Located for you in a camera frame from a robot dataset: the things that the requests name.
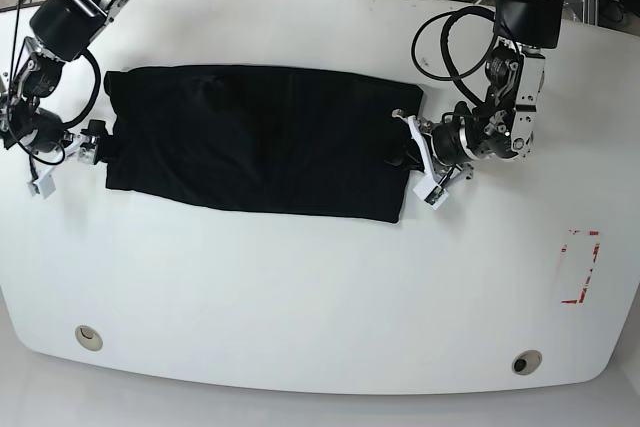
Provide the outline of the black robot arm image-left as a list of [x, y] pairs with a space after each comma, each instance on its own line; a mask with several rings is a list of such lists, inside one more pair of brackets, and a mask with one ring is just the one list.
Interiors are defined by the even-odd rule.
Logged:
[[[21, 9], [25, 0], [17, 0]], [[64, 163], [75, 151], [95, 152], [96, 135], [72, 130], [93, 109], [101, 86], [98, 63], [89, 50], [129, 0], [45, 0], [31, 17], [31, 35], [14, 41], [8, 78], [1, 84], [1, 139], [6, 149], [19, 147], [28, 158], [34, 183]], [[42, 99], [59, 85], [64, 66], [79, 58], [91, 66], [89, 100], [71, 120], [42, 108]]]

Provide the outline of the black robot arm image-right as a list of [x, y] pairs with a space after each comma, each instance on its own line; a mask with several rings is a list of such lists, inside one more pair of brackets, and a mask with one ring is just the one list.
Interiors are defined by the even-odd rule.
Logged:
[[[421, 64], [417, 55], [421, 35], [416, 33], [410, 47], [416, 70], [430, 80], [453, 83], [464, 98], [437, 122], [416, 120], [417, 137], [406, 142], [389, 164], [420, 172], [432, 169], [437, 187], [443, 188], [460, 176], [470, 177], [477, 161], [526, 157], [545, 78], [543, 52], [558, 45], [564, 1], [494, 0], [492, 9], [472, 5], [440, 14], [445, 75]], [[455, 24], [468, 16], [488, 20], [492, 38], [483, 57], [461, 72], [449, 37]]]

